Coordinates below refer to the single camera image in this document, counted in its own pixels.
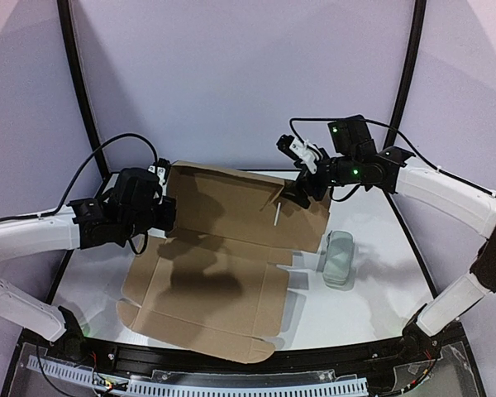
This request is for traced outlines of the brown cardboard box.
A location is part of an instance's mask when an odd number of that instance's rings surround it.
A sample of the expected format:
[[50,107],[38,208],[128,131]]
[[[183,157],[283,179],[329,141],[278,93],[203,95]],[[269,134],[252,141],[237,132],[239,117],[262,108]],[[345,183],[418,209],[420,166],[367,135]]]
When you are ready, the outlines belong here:
[[296,251],[314,253],[330,199],[309,209],[283,198],[286,181],[178,161],[167,192],[174,229],[131,264],[117,314],[140,335],[204,354],[275,349]]

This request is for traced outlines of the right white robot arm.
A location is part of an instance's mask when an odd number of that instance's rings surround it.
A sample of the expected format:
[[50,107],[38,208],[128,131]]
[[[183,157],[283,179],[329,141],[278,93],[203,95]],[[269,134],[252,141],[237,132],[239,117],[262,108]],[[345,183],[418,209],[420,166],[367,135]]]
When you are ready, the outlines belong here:
[[276,146],[299,174],[283,197],[302,208],[321,201],[335,188],[378,188],[386,194],[415,199],[464,223],[485,239],[468,272],[422,306],[402,330],[401,352],[437,357],[442,333],[460,315],[489,294],[496,293],[496,191],[453,175],[429,160],[412,165],[421,153],[413,144],[378,151],[361,115],[324,118],[337,155],[303,139],[297,132],[282,135]]

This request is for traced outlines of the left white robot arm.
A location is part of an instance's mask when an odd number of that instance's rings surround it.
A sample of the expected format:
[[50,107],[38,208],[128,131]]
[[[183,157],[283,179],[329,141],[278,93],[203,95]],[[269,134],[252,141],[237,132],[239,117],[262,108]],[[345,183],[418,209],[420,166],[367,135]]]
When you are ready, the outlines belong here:
[[[0,219],[0,263],[46,251],[120,247],[150,230],[174,227],[176,202],[164,194],[168,163],[122,170],[112,187],[96,198],[71,201],[49,213]],[[27,328],[78,361],[88,350],[75,315],[46,304],[0,278],[0,317]]]

